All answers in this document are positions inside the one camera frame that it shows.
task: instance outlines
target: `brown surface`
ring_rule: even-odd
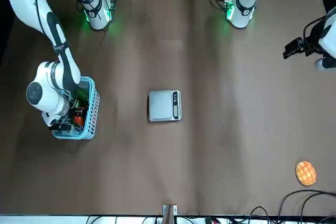
[[[118,0],[105,34],[90,31],[76,0],[51,0],[83,75],[101,96],[96,137],[51,136],[25,89],[54,60],[46,37],[15,20],[1,67],[1,211],[53,214],[247,214],[304,189],[300,160],[335,190],[336,74],[315,56],[284,61],[283,47],[324,14],[321,1],[259,0],[247,29],[234,29],[207,0]],[[148,124],[146,96],[179,89],[183,118]],[[298,214],[292,197],[284,214]],[[317,197],[310,215],[334,201]]]

